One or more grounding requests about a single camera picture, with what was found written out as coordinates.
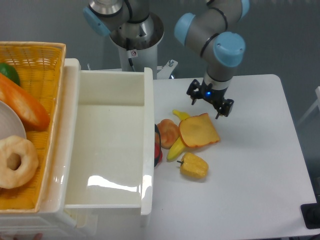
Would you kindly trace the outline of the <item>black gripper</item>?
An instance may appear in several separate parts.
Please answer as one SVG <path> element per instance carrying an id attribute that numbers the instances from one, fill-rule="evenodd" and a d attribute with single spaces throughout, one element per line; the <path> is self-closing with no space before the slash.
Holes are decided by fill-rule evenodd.
<path id="1" fill-rule="evenodd" d="M 204 80 L 201 85 L 197 79 L 194 79 L 186 94 L 190 96 L 191 104 L 194 105 L 197 99 L 203 99 L 206 102 L 215 105 L 217 111 L 215 119 L 217 120 L 220 116 L 228 117 L 232 111 L 234 100 L 225 99 L 225 93 L 228 87 L 214 86 L 212 82 L 206 83 Z"/>

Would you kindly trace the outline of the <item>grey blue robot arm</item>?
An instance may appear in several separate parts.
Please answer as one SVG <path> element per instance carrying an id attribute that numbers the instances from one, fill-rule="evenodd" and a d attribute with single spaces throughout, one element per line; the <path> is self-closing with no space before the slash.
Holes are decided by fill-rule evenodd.
<path id="1" fill-rule="evenodd" d="M 201 15 L 186 13 L 174 27 L 175 38 L 207 62 L 202 82 L 194 80 L 187 94 L 195 102 L 210 103 L 218 116 L 227 117 L 234 101 L 225 93 L 246 49 L 244 39 L 228 29 L 248 12 L 247 0 L 209 0 Z M 83 9 L 88 25 L 117 46 L 121 69 L 141 72 L 150 68 L 159 77 L 158 44 L 164 36 L 162 20 L 148 0 L 91 0 Z"/>

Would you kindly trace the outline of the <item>person's hand at bottom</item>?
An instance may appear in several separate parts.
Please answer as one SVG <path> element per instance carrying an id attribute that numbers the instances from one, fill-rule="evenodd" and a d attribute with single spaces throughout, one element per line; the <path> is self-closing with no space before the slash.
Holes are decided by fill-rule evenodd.
<path id="1" fill-rule="evenodd" d="M 43 238 L 42 233 L 34 235 L 17 235 L 17 236 L 1 236 L 0 240 L 41 240 Z"/>

